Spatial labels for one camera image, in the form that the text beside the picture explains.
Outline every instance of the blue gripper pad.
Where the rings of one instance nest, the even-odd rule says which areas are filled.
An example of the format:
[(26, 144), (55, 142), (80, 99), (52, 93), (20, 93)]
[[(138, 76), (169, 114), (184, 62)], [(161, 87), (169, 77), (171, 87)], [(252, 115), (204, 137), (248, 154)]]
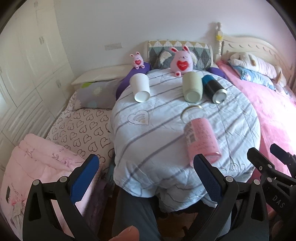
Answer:
[(277, 144), (272, 144), (269, 150), (277, 159), (287, 165), (286, 160), (288, 160), (290, 156), (286, 151), (280, 148)]
[(194, 157), (193, 167), (202, 184), (204, 185), (206, 191), (208, 192), (211, 200), (219, 204), (223, 197), (223, 186), (221, 186), (221, 181), (224, 182), (224, 176), (222, 175), (222, 173), (220, 173), (220, 181), (217, 180), (214, 174), (211, 172), (211, 170), (213, 171), (213, 167), (207, 161), (207, 159), (200, 154)]
[(83, 170), (71, 185), (70, 199), (73, 204), (81, 201), (89, 184), (99, 169), (99, 158), (97, 155), (90, 155), (86, 159), (85, 163), (86, 162), (88, 162), (86, 165), (82, 164), (81, 167), (77, 167), (78, 169), (83, 168)]

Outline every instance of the pink tumbler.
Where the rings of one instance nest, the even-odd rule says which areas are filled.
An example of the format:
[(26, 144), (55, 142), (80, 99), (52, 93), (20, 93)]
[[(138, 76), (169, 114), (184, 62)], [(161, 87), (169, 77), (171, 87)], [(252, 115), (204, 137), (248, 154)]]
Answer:
[(189, 106), (181, 113), (181, 119), (185, 123), (190, 165), (193, 167), (193, 158), (197, 154), (203, 154), (211, 164), (219, 160), (218, 142), (209, 120), (205, 118), (205, 110), (200, 105)]

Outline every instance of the pink folded quilt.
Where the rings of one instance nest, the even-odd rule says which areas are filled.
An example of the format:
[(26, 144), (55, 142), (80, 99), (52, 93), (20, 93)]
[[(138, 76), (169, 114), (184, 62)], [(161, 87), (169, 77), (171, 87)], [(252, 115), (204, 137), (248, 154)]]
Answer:
[[(1, 209), (14, 233), (22, 240), (22, 223), (27, 196), (35, 179), (42, 183), (55, 182), (61, 176), (69, 176), (85, 160), (63, 146), (56, 145), (34, 134), (28, 134), (16, 146), (7, 164), (0, 190)], [(95, 180), (76, 207), (83, 215)], [(52, 201), (57, 218), (68, 235), (72, 235), (57, 201)]]

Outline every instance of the hand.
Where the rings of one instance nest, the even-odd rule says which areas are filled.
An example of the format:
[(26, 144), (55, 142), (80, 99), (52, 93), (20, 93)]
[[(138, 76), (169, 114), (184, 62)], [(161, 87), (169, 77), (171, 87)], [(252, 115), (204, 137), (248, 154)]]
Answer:
[(130, 226), (109, 241), (139, 241), (139, 239), (139, 230), (134, 226)]

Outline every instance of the black and blue can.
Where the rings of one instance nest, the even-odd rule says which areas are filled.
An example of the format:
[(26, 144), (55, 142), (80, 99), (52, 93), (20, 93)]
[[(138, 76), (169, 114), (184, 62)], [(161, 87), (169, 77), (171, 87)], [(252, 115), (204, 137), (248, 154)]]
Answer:
[(209, 74), (202, 78), (203, 91), (213, 103), (220, 104), (227, 97), (227, 90), (219, 84), (215, 78)]

